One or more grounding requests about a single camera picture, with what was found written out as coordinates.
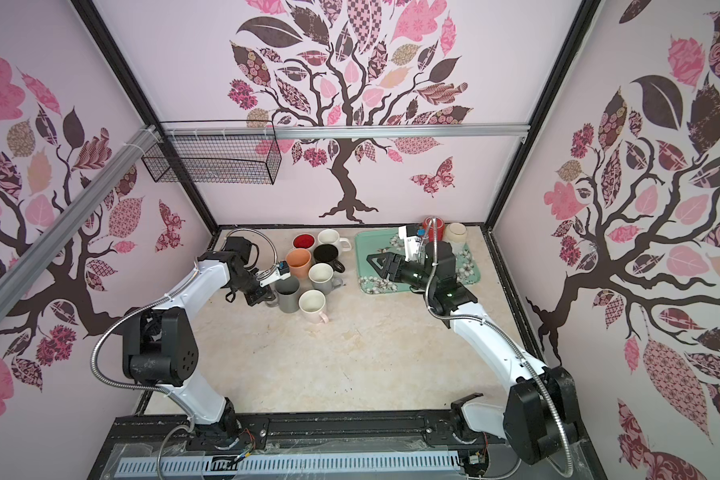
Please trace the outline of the peach and cream mug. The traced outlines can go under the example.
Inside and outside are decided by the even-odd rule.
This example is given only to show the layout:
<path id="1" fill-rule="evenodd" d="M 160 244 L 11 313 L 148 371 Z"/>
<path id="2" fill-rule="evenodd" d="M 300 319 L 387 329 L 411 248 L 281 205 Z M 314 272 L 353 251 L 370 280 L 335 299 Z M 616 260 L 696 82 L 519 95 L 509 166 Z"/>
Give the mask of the peach and cream mug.
<path id="1" fill-rule="evenodd" d="M 298 279 L 306 279 L 312 267 L 312 253 L 308 249 L 294 248 L 285 257 L 290 274 Z"/>

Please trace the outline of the black and white mug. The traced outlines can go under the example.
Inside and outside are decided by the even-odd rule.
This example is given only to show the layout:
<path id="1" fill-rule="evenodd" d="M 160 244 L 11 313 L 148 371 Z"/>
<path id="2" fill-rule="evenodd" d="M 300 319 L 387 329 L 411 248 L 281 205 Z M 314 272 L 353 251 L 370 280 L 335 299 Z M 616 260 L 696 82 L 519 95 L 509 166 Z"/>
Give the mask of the black and white mug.
<path id="1" fill-rule="evenodd" d="M 339 256 L 339 249 L 332 244 L 318 245 L 313 251 L 313 258 L 316 264 L 325 263 L 335 272 L 344 273 L 346 271 L 346 267 L 340 261 Z"/>

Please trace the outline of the white mug red inside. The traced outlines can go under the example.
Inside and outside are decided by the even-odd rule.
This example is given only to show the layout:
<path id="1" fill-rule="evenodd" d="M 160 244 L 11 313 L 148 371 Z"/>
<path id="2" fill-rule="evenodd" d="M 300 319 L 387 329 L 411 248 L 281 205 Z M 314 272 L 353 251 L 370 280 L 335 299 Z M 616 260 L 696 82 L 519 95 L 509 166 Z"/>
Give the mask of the white mug red inside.
<path id="1" fill-rule="evenodd" d="M 292 241 L 292 247 L 295 249 L 312 250 L 316 244 L 315 236 L 310 233 L 299 233 Z"/>

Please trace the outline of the dark grey mug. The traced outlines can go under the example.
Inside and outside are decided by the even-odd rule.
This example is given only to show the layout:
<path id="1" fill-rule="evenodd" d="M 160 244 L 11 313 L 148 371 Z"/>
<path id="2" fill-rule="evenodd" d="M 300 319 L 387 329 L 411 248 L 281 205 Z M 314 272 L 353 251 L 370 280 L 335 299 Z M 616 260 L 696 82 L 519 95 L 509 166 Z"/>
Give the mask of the dark grey mug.
<path id="1" fill-rule="evenodd" d="M 266 300 L 266 306 L 270 308 L 278 307 L 281 312 L 286 314 L 296 313 L 300 309 L 301 283 L 298 278 L 291 276 L 277 280 L 272 284 L 272 290 L 275 297 Z"/>

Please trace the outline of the pale pink mug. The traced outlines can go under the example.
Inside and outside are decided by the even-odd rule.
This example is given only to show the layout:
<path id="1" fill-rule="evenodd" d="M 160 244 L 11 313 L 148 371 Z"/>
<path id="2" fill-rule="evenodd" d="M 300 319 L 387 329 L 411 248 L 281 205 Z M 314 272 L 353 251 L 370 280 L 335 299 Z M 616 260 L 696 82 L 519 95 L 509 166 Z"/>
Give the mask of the pale pink mug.
<path id="1" fill-rule="evenodd" d="M 326 296 L 319 290 L 305 291 L 299 298 L 299 309 L 314 324 L 328 323 Z"/>

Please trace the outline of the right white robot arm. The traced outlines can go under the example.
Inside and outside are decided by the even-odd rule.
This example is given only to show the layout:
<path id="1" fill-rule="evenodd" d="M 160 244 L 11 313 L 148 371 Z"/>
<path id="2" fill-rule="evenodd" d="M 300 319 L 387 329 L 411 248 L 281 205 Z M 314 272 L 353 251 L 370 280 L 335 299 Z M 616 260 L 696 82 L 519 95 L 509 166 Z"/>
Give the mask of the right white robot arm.
<path id="1" fill-rule="evenodd" d="M 572 375 L 551 368 L 515 342 L 458 279 L 447 243 L 422 248 L 422 262 L 394 252 L 366 256 L 380 278 L 403 283 L 423 296 L 427 312 L 464 339 L 490 367 L 506 393 L 503 406 L 478 395 L 457 407 L 469 430 L 503 439 L 533 465 L 562 453 L 564 478 L 573 476 L 572 446 L 582 439 L 581 412 Z"/>

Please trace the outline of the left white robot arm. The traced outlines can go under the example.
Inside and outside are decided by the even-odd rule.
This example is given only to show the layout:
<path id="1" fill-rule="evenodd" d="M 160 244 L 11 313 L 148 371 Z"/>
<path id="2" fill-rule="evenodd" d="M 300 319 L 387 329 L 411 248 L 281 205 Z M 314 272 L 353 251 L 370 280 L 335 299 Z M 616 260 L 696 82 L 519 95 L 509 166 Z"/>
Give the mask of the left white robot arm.
<path id="1" fill-rule="evenodd" d="M 122 367 L 138 386 L 156 387 L 175 401 L 206 436 L 229 439 L 240 426 L 231 401 L 217 393 L 198 371 L 199 347 L 191 320 L 219 290 L 241 292 L 257 303 L 271 291 L 250 264 L 258 246 L 232 236 L 219 251 L 201 255 L 167 297 L 125 322 Z"/>

